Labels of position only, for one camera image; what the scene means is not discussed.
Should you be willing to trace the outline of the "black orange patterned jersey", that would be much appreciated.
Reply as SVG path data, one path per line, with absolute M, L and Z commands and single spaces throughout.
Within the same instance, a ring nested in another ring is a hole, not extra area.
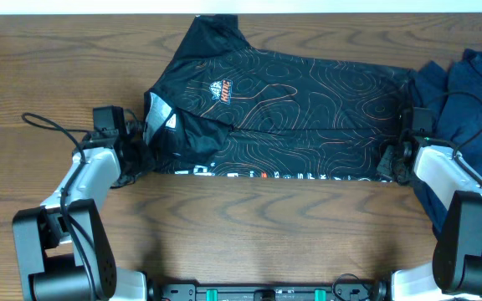
M 145 92 L 156 170 L 375 181 L 412 100 L 409 69 L 253 47 L 234 15 L 193 19 Z

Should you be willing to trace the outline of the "navy blue garment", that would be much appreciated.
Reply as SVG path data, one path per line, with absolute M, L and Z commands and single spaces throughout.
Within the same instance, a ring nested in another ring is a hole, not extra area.
M 482 176 L 482 52 L 467 49 L 448 70 L 430 62 L 413 75 L 414 104 L 434 113 L 434 136 L 461 145 Z

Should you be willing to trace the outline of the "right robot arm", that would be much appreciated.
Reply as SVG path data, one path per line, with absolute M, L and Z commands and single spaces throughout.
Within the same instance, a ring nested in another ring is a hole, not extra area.
M 372 288 L 374 300 L 482 300 L 482 177 L 455 144 L 433 137 L 431 110 L 412 107 L 377 168 L 385 177 L 424 184 L 446 211 L 431 263 L 398 270 Z

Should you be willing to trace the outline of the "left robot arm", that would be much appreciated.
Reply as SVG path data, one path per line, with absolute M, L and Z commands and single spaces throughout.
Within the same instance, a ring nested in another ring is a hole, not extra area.
M 53 194 L 13 217 L 23 299 L 151 300 L 145 273 L 117 267 L 100 217 L 109 191 L 138 176 L 138 121 L 126 120 L 118 106 L 95 108 L 92 130 L 76 140 L 73 129 L 41 115 L 26 112 L 22 119 L 74 142 L 71 167 Z

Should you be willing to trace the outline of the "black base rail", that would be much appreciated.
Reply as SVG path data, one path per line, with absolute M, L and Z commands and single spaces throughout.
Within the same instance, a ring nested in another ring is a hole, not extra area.
M 330 285 L 202 285 L 196 283 L 153 284 L 151 301 L 388 301 L 385 282 L 346 280 Z

